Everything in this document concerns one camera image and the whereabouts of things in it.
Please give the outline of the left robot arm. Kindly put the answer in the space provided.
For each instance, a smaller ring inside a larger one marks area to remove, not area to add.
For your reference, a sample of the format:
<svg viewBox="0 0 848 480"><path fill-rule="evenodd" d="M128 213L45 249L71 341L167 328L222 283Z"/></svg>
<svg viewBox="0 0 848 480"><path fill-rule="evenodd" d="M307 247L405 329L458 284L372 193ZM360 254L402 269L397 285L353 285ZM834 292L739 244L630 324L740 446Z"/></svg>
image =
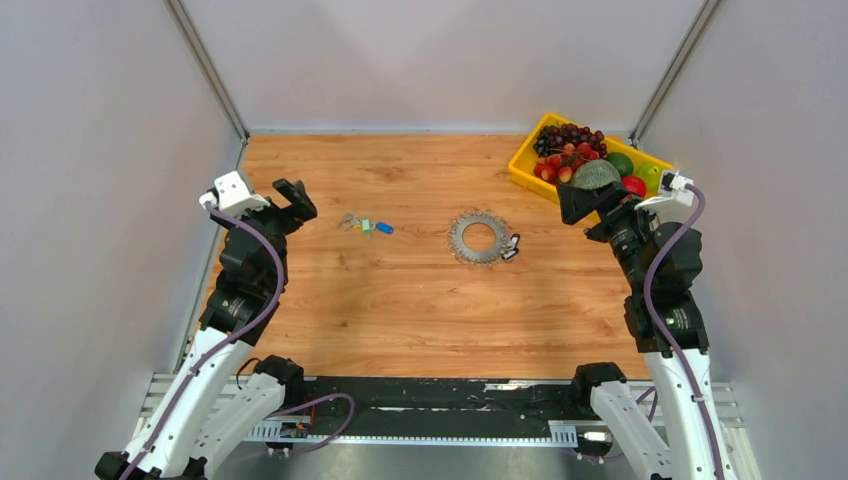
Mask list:
<svg viewBox="0 0 848 480"><path fill-rule="evenodd" d="M240 393L214 407L279 307L288 281L288 235L317 216L302 181L281 178L272 187L287 205L256 193L237 171L215 179L200 196L200 206L226 231L214 290L163 399L122 450L101 456L97 478L210 479L261 420L304 405L301 368L271 355Z"/></svg>

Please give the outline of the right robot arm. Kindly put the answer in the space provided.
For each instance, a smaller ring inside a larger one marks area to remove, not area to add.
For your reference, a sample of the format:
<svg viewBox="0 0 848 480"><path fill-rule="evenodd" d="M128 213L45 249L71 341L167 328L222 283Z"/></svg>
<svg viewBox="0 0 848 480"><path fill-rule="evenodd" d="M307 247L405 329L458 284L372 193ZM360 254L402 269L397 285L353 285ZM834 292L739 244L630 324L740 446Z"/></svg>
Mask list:
<svg viewBox="0 0 848 480"><path fill-rule="evenodd" d="M665 432L640 410L611 362L576 369L573 408L604 421L640 479L736 478L712 394L705 322L691 292L703 269L702 235L693 227L706 207L703 192L674 175L647 200L619 182L560 185L557 194L564 224L599 216L585 235L611 247L631 288L625 322L649 368Z"/></svg>

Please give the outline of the black car key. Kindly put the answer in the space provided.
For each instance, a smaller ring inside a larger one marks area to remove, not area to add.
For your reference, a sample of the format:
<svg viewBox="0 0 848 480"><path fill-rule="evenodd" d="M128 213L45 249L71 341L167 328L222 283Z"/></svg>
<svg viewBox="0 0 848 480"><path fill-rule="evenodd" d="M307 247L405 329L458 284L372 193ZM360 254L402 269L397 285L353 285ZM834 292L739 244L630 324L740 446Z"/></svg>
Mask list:
<svg viewBox="0 0 848 480"><path fill-rule="evenodd" d="M517 233L510 236L507 242L507 248L502 252L501 258L505 262L511 261L518 253L518 244L521 236Z"/></svg>

